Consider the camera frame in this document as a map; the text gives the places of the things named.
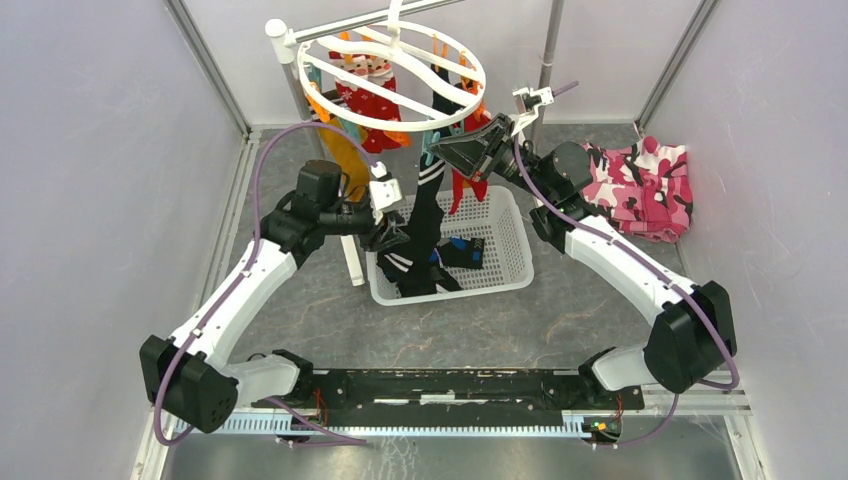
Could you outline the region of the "black sock white stripes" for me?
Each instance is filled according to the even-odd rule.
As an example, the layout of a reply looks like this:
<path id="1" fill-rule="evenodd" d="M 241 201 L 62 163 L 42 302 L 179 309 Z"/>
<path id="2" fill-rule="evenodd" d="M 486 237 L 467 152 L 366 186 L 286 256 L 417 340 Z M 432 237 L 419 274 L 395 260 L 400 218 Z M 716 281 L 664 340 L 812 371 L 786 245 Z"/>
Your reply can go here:
<path id="1" fill-rule="evenodd" d="M 406 226 L 410 241 L 398 251 L 400 257 L 412 261 L 408 272 L 400 280 L 404 287 L 429 281 L 430 256 L 441 238 L 440 228 L 444 213 L 436 196 L 441 187 L 445 167 L 445 162 L 439 158 L 431 165 L 421 164 L 415 201 Z"/>

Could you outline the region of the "black ankle sock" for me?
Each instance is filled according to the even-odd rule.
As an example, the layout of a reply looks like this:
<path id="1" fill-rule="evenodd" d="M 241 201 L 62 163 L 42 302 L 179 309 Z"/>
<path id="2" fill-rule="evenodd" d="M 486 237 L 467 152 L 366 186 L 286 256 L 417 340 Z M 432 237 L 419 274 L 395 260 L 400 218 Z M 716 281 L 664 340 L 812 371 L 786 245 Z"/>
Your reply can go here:
<path id="1" fill-rule="evenodd" d="M 430 64 L 430 69 L 445 82 L 451 80 L 450 72 L 448 70 L 439 67 L 435 64 Z M 462 105 L 445 98 L 436 91 L 434 91 L 432 94 L 432 107 L 435 110 L 448 116 L 454 115 L 457 111 L 461 111 L 464 109 Z"/>

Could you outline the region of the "black sock blue accents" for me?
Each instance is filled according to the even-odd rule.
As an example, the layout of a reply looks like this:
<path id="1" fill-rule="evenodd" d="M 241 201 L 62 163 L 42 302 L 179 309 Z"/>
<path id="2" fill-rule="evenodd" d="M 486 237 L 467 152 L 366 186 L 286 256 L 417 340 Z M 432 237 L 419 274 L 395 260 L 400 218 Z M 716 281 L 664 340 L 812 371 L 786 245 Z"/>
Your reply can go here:
<path id="1" fill-rule="evenodd" d="M 443 238 L 436 246 L 436 253 L 446 267 L 482 270 L 485 254 L 484 238 Z"/>

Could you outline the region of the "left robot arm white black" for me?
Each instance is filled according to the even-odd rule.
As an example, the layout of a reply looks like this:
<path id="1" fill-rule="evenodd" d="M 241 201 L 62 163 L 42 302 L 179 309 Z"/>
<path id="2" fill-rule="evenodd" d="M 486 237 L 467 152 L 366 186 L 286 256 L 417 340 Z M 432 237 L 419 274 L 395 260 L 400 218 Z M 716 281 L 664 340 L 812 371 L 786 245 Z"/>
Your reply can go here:
<path id="1" fill-rule="evenodd" d="M 268 397 L 290 407 L 314 394 L 311 364 L 286 352 L 233 363 L 231 352 L 270 296 L 291 279 L 329 236 L 356 236 L 370 251 L 407 241 L 398 208 L 399 181 L 382 163 L 358 201 L 346 199 L 346 176 L 332 161 L 310 160 L 294 190 L 263 216 L 224 283 L 169 337 L 140 348 L 146 394 L 157 414 L 167 412 L 203 433 L 221 428 L 238 408 Z"/>

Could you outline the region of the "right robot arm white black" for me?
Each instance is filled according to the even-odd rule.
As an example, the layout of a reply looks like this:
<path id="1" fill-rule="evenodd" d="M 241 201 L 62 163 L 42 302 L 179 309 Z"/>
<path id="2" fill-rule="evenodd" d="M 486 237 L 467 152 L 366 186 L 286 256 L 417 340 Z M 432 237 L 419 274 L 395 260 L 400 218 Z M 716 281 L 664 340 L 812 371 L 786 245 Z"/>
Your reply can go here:
<path id="1" fill-rule="evenodd" d="M 540 239 L 584 264 L 614 287 L 651 327 L 643 345 L 611 348 L 580 367 L 580 400 L 602 408 L 618 390 L 657 384 L 682 394 L 700 384 L 729 391 L 740 374 L 730 297 L 715 281 L 699 285 L 675 274 L 626 240 L 582 194 L 591 180 L 590 154 L 563 142 L 538 156 L 514 138 L 499 114 L 482 128 L 428 146 L 467 179 L 497 175 L 532 194 L 540 206 L 532 225 Z"/>

